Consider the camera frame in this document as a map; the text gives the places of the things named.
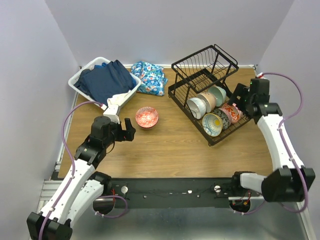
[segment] blue floral cloth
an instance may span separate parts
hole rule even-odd
[[[138,92],[156,96],[165,95],[165,85],[168,79],[165,78],[164,68],[146,61],[138,61],[131,66],[131,73],[141,79]]]

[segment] black dish rack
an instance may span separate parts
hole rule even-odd
[[[243,116],[237,123],[222,130],[219,136],[213,137],[205,132],[202,119],[196,119],[187,105],[188,99],[197,97],[197,94],[213,85],[223,88],[227,97],[231,97],[232,92],[226,84],[226,79],[238,71],[238,62],[218,45],[207,46],[176,61],[171,67],[176,75],[175,83],[168,88],[169,98],[172,98],[191,120],[208,141],[209,146],[217,144],[250,121],[249,117]]]

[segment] white bin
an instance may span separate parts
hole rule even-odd
[[[80,91],[78,88],[75,87],[75,83],[78,81],[80,74],[83,70],[85,69],[94,69],[95,65],[101,65],[102,63],[109,63],[110,61],[104,57],[97,57],[91,62],[89,62],[87,65],[85,65],[81,70],[79,70],[73,77],[71,77],[68,81],[68,84],[71,88],[73,88],[76,92],[84,96],[86,99],[89,101],[94,101],[90,96],[86,95],[82,91]],[[138,87],[141,85],[141,79],[138,78],[137,76],[133,75],[130,73],[133,79],[136,82],[136,86],[134,89],[129,90],[127,93],[122,93],[122,94],[116,94],[113,95],[112,98],[107,99],[108,105],[118,105],[119,108],[121,109],[137,92]]]

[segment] gray wall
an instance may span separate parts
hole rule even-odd
[[[309,191],[309,211],[314,230],[320,239],[320,2],[295,0],[282,25],[264,53],[260,72],[279,72],[294,78],[304,93],[304,108],[287,121],[286,128],[295,150],[317,178]],[[299,94],[284,78],[268,77],[271,100],[280,104],[285,115],[299,106]]]
[[[218,44],[257,64],[293,0],[45,0],[74,57],[172,64]]]
[[[67,42],[43,0],[0,1],[0,239],[26,240],[57,159],[63,117],[77,71]]]

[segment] clothes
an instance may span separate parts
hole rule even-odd
[[[138,92],[156,96],[165,95],[165,85],[168,79],[165,78],[164,68],[146,61],[138,61],[131,66],[131,73],[141,79]]]
[[[95,101],[108,105],[107,99],[116,94],[127,93],[135,87],[136,81],[118,60],[97,66],[92,70],[83,70],[74,84]]]

